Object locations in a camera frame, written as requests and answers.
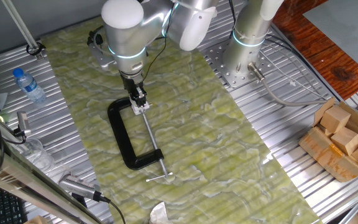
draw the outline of gray cable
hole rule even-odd
[[[274,95],[274,93],[272,92],[270,87],[267,85],[265,79],[261,80],[261,82],[265,86],[265,88],[266,88],[267,92],[270,94],[270,96],[272,96],[272,98],[275,101],[277,101],[277,103],[280,103],[280,104],[283,104],[283,105],[286,105],[286,106],[307,106],[307,105],[323,104],[323,103],[327,102],[326,100],[307,101],[307,102],[302,102],[302,103],[287,102],[287,101],[284,101],[284,100],[280,99],[276,95]]]

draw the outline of blue bottle cap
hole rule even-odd
[[[21,68],[17,68],[15,70],[13,70],[13,75],[16,77],[16,78],[20,78],[22,77],[24,74],[23,70]]]

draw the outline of wooden blocks box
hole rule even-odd
[[[345,182],[358,177],[358,112],[344,102],[334,103],[331,98],[316,111],[313,128],[299,145],[338,181]]]

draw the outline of metal bracket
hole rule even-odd
[[[231,87],[238,88],[251,80],[256,79],[255,75],[251,72],[249,74],[232,74],[224,66],[222,61],[223,51],[226,49],[226,46],[229,44],[230,40],[216,44],[205,51],[207,56],[206,61],[209,63],[209,66],[215,71],[216,74],[220,74],[222,79],[225,80]],[[259,70],[263,73],[268,73],[273,70],[274,66],[262,55],[259,54],[259,61],[257,63]]]
[[[96,61],[98,61],[100,67],[107,71],[109,70],[109,65],[116,64],[116,61],[114,60],[114,57],[112,55],[104,55],[96,46],[96,43],[90,43],[88,45],[89,50],[91,51],[92,55],[96,58]]]

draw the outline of metal pole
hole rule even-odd
[[[157,143],[155,142],[155,138],[154,138],[152,129],[150,128],[149,122],[147,121],[146,114],[144,114],[144,110],[142,110],[142,116],[144,119],[144,123],[146,124],[146,128],[149,131],[150,138],[152,139],[154,150],[156,150],[156,149],[158,149]],[[167,169],[165,168],[164,162],[162,161],[162,159],[160,159],[159,162],[161,164],[162,172],[164,173],[165,178],[168,178],[168,172],[167,172]]]
[[[30,46],[30,49],[37,50],[38,44],[36,43],[34,38],[31,36],[30,31],[28,30],[27,26],[25,25],[23,19],[19,15],[19,13],[16,10],[15,6],[13,5],[12,1],[11,0],[2,0],[2,3],[4,3],[7,11],[12,16],[12,19],[13,19],[13,21],[15,21],[20,32],[22,32],[22,35],[25,38],[25,41],[27,41],[28,45]]]

